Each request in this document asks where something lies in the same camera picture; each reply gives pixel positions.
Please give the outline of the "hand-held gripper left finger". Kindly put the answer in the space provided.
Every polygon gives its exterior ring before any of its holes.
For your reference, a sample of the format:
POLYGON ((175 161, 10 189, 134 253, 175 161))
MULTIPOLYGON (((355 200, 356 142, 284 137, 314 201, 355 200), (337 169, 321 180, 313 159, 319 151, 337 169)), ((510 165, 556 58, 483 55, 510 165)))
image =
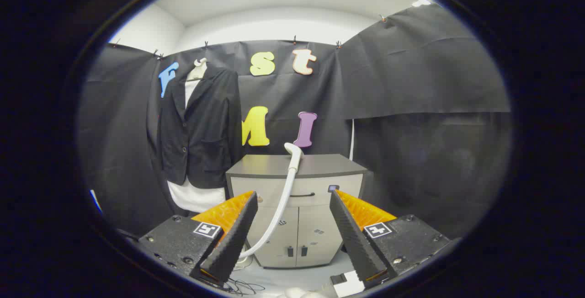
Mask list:
POLYGON ((207 285, 229 279, 258 210, 257 194, 245 192, 201 214, 173 215, 138 240, 159 263, 207 285))

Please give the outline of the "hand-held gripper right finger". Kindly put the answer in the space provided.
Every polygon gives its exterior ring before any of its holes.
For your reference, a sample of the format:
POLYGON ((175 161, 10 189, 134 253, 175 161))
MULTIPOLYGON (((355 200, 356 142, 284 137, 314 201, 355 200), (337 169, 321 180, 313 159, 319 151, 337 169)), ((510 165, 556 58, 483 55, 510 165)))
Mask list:
POLYGON ((452 241, 419 217, 401 217, 337 189, 330 212, 342 244, 368 289, 416 270, 447 252, 452 241))

